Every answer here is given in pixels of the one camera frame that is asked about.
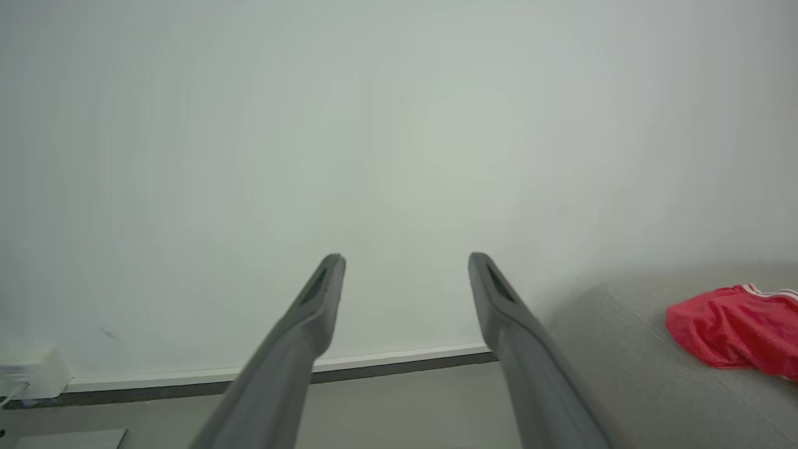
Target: white box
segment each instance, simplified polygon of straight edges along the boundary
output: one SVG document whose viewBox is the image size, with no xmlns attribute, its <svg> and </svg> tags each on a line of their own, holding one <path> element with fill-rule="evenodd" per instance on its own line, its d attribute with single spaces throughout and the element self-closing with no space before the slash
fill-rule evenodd
<svg viewBox="0 0 798 449">
<path fill-rule="evenodd" d="M 15 399 L 54 398 L 72 377 L 58 348 L 48 341 L 0 343 L 0 395 L 13 391 L 21 382 L 30 385 Z"/>
</svg>

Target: gray sofa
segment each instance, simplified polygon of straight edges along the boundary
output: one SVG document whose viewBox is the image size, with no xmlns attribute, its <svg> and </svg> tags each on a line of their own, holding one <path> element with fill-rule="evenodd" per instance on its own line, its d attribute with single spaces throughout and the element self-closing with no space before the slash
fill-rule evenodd
<svg viewBox="0 0 798 449">
<path fill-rule="evenodd" d="M 666 307 L 753 282 L 798 288 L 798 269 L 734 268 L 599 285 L 559 313 L 551 334 L 634 447 L 798 447 L 798 387 L 757 371 L 717 370 L 682 350 Z"/>
</svg>

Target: gray floor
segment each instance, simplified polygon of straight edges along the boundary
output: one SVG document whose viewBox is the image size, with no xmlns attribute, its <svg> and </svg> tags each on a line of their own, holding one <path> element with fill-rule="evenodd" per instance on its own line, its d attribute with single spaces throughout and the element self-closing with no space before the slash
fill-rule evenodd
<svg viewBox="0 0 798 449">
<path fill-rule="evenodd" d="M 19 436 L 127 427 L 124 449 L 186 447 L 219 396 L 0 411 Z M 498 363 L 311 385 L 298 449 L 516 449 L 518 430 Z"/>
</svg>

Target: white stripe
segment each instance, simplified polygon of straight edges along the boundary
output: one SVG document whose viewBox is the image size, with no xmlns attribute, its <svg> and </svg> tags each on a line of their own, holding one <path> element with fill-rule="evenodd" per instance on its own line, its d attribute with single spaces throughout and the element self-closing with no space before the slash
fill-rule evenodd
<svg viewBox="0 0 798 449">
<path fill-rule="evenodd" d="M 762 297 L 762 298 L 770 298 L 772 296 L 787 296 L 787 297 L 793 298 L 794 300 L 798 301 L 798 292 L 796 292 L 795 290 L 790 290 L 789 288 L 785 288 L 785 289 L 779 290 L 778 292 L 773 292 L 773 293 L 763 293 L 754 284 L 743 285 L 743 288 L 745 289 L 746 292 L 751 293 L 751 294 L 756 295 L 756 296 L 759 296 L 759 297 Z"/>
<path fill-rule="evenodd" d="M 316 360 L 313 372 L 399 364 L 441 357 L 466 356 L 490 352 L 485 343 L 453 344 L 412 351 L 382 352 L 367 356 L 340 357 Z M 161 372 L 154 374 L 105 375 L 76 377 L 66 386 L 65 392 L 126 390 L 129 388 L 168 387 L 193 383 L 229 382 L 235 380 L 243 367 L 207 369 L 189 372 Z"/>
</svg>

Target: cable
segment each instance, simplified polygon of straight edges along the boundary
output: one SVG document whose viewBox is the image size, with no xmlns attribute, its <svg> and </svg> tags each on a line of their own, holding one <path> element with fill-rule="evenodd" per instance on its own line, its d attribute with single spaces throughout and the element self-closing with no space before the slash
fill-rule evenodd
<svg viewBox="0 0 798 449">
<path fill-rule="evenodd" d="M 0 402 L 0 408 L 5 407 L 7 403 L 11 402 L 11 400 L 17 397 L 18 394 L 23 393 L 25 390 L 27 390 L 28 387 L 30 387 L 30 383 L 20 382 L 19 385 L 17 385 L 17 388 L 14 389 L 11 393 L 9 393 L 8 396 L 6 396 L 6 398 L 2 402 Z"/>
</svg>

